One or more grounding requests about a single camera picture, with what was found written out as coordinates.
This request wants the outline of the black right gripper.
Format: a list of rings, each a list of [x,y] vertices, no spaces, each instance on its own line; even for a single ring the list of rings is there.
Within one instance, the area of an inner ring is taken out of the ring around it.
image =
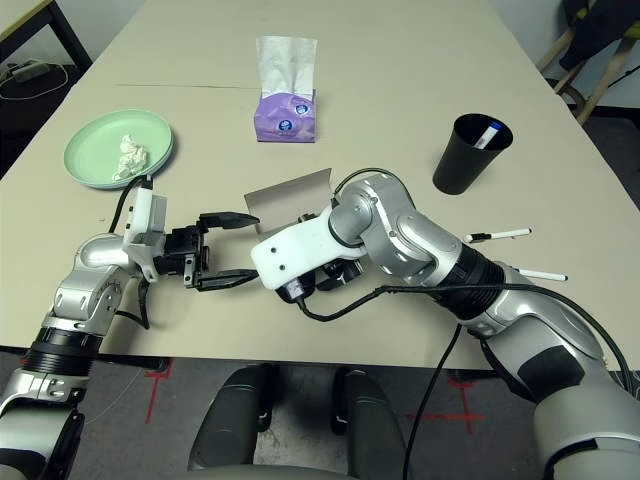
[[[335,259],[321,270],[325,278],[316,283],[316,288],[324,292],[346,285],[362,274],[359,260]]]

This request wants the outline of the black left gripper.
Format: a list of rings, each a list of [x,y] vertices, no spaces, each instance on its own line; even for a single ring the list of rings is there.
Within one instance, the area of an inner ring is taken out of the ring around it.
[[[205,234],[212,228],[239,229],[256,225],[260,220],[239,212],[201,214],[198,224],[175,228],[165,236],[163,251],[154,257],[160,275],[179,275],[186,288],[200,292],[235,288],[258,278],[253,269],[209,272],[210,249]]]

